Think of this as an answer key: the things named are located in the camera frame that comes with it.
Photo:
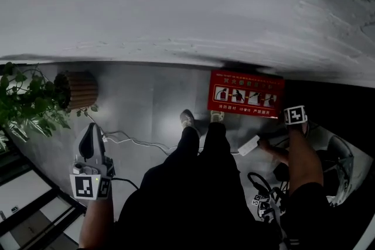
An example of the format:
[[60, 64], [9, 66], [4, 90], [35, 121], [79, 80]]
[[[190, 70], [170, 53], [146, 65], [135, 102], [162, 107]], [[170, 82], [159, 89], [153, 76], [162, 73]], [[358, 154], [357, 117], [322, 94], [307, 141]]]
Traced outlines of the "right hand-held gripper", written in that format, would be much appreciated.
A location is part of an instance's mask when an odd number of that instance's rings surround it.
[[298, 125], [308, 121], [304, 105], [284, 109], [285, 125]]

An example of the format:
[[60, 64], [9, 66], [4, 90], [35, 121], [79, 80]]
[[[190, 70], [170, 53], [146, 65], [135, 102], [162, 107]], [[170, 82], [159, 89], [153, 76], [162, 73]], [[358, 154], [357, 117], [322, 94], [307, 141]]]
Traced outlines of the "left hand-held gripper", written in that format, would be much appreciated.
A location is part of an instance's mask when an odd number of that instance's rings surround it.
[[[98, 125], [92, 122], [82, 130], [78, 149], [81, 157], [74, 161], [70, 174], [73, 197], [78, 200], [108, 199], [115, 169], [113, 160], [105, 156], [103, 133]], [[94, 154], [101, 159], [86, 162]]]

